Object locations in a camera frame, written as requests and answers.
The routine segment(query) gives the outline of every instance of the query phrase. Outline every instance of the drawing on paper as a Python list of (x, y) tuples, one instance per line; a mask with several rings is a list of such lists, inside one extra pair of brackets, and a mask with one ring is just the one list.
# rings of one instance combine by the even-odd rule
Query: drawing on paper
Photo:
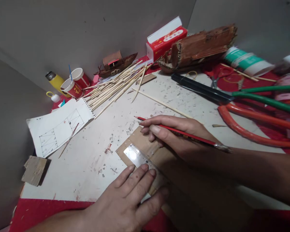
[(81, 128), (84, 121), (77, 109), (75, 109), (63, 122), (59, 123), (56, 127), (52, 128), (45, 134), (39, 136), (43, 157), (47, 156), (54, 149), (65, 143), (71, 137), (78, 123), (78, 128)]

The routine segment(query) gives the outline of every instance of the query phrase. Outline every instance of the hand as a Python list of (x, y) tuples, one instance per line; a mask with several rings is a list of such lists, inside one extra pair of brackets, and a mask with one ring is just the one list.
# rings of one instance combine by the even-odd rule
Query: hand
[(202, 156), (198, 156), (198, 154), (213, 152), (213, 148), (180, 138), (166, 128), (155, 126), (158, 124), (169, 126), (183, 132), (220, 143), (211, 133), (208, 132), (208, 130), (206, 130), (203, 124), (195, 119), (159, 115), (146, 119), (140, 123), (141, 126), (144, 126), (141, 132), (149, 133), (149, 140), (151, 142), (158, 138), (169, 145), (184, 161), (195, 166), (200, 165), (203, 161)]
[(130, 177), (134, 165), (127, 167), (92, 206), (85, 210), (86, 231), (141, 231), (165, 203), (167, 188), (160, 188), (139, 205), (156, 177), (154, 169), (141, 165)]

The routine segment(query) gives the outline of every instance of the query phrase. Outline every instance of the red scissors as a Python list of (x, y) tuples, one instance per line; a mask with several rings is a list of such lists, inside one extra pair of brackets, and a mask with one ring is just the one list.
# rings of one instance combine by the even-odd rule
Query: red scissors
[(234, 72), (233, 68), (221, 67), (217, 75), (217, 78), (215, 79), (215, 73), (212, 68), (210, 71), (207, 70), (204, 71), (204, 73), (212, 79), (212, 84), (210, 87), (214, 89), (217, 89), (217, 82), (220, 78), (230, 76), (233, 72)]

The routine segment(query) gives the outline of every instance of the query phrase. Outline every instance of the gray wall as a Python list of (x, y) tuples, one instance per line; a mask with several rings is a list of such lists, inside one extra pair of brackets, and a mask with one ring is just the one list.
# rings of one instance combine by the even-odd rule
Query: gray wall
[(93, 78), (102, 58), (146, 55), (147, 36), (180, 16), (185, 27), (195, 0), (0, 0), (0, 59), (46, 91), (45, 74), (64, 79), (82, 67)]
[(34, 144), (27, 118), (50, 112), (45, 91), (0, 60), (0, 229), (9, 225)]
[(290, 55), (290, 4), (287, 0), (197, 0), (189, 33), (236, 23), (235, 44), (272, 63)]

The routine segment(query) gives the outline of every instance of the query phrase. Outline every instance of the white table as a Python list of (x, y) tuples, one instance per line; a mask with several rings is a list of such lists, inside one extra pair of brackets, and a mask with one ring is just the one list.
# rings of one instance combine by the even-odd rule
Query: white table
[[(212, 124), (225, 125), (216, 104), (177, 86), (170, 76), (162, 74), (161, 71), (155, 75), (157, 78), (141, 86), (140, 90), (200, 121), (223, 144), (283, 153), (280, 148), (253, 143), (228, 127), (213, 128)], [(211, 84), (211, 80), (205, 74), (199, 74), (197, 80), (208, 86)], [(42, 186), (35, 187), (26, 183), (21, 197), (96, 201), (126, 167), (115, 150), (138, 127), (138, 120), (133, 116), (149, 118), (151, 115), (166, 114), (181, 117), (141, 94), (131, 103), (135, 92), (127, 92), (76, 134), (60, 159), (58, 157), (63, 147), (52, 154), (49, 157), (52, 161)], [(97, 115), (107, 103), (108, 101), (96, 109), (95, 114)], [(232, 116), (242, 127), (267, 137), (251, 120), (234, 114)], [(106, 149), (110, 143), (111, 151), (108, 152)], [(240, 186), (237, 191), (254, 208), (290, 209), (289, 206), (246, 187)]]

